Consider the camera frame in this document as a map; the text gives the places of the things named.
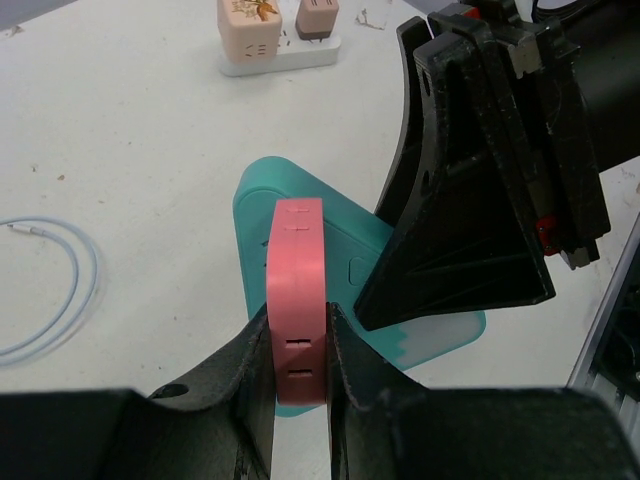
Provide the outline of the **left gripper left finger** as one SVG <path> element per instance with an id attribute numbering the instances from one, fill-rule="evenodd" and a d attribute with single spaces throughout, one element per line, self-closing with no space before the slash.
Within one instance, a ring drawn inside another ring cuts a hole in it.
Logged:
<path id="1" fill-rule="evenodd" d="M 266 320 L 151 396 L 1 397 L 4 479 L 267 479 L 275 417 Z"/>

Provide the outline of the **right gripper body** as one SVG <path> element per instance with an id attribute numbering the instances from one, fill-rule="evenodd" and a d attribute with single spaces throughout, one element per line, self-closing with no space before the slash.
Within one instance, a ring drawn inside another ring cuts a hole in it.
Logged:
<path id="1" fill-rule="evenodd" d="M 639 154 L 639 4 L 571 1 L 508 9 L 514 93 L 533 149 L 535 218 L 527 262 L 562 254 L 573 268 L 598 259 L 611 229 L 602 172 Z"/>

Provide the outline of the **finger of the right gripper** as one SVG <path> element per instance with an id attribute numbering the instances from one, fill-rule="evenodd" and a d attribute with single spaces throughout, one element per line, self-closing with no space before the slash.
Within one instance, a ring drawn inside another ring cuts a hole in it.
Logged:
<path id="1" fill-rule="evenodd" d="M 422 316 L 552 298 L 544 259 L 527 262 L 535 211 L 477 48 L 447 32 L 414 52 L 422 74 L 423 156 L 438 188 L 384 220 L 392 234 L 354 310 L 367 330 Z"/>
<path id="2" fill-rule="evenodd" d="M 424 110 L 422 74 L 414 52 L 432 40 L 425 19 L 415 16 L 396 30 L 402 60 L 404 101 L 397 148 L 380 194 L 375 214 L 382 220 L 399 220 L 438 188 L 438 171 L 423 156 Z"/>

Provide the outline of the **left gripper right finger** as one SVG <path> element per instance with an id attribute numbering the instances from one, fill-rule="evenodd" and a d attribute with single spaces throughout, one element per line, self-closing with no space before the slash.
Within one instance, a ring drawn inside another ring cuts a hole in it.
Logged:
<path id="1" fill-rule="evenodd" d="M 569 388 L 429 389 L 327 306 L 334 479 L 636 479 L 610 408 Z"/>

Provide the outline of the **teal triangular power strip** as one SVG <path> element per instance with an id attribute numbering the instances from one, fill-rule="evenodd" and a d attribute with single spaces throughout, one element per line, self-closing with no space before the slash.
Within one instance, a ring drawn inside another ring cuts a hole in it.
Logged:
<path id="1" fill-rule="evenodd" d="M 477 340 L 486 328 L 482 311 L 416 318 L 367 331 L 354 304 L 376 265 L 392 229 L 290 160 L 258 159 L 243 172 L 232 210 L 247 312 L 266 301 L 266 252 L 278 200 L 317 197 L 323 202 L 327 296 L 338 303 L 358 335 L 401 371 Z"/>

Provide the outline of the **white triangular power strip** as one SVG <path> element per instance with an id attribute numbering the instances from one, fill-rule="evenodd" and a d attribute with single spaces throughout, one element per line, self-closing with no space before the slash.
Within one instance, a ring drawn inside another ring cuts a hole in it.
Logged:
<path id="1" fill-rule="evenodd" d="M 342 42 L 337 34 L 303 40 L 292 17 L 267 29 L 235 30 L 222 37 L 219 70 L 228 77 L 244 77 L 330 66 L 337 62 Z"/>

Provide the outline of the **pink plug adapter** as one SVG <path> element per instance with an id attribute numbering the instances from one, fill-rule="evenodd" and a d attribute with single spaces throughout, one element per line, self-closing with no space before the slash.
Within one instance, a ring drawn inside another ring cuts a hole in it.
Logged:
<path id="1" fill-rule="evenodd" d="M 266 306 L 278 402 L 323 404 L 327 294 L 321 199 L 276 202 L 267 248 Z"/>

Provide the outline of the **beige cube socket adapter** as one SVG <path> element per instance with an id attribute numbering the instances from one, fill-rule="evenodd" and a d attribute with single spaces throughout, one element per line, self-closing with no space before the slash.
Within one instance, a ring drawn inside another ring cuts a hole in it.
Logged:
<path id="1" fill-rule="evenodd" d="M 283 18 L 274 0 L 218 0 L 217 26 L 224 53 L 234 64 L 273 58 Z"/>

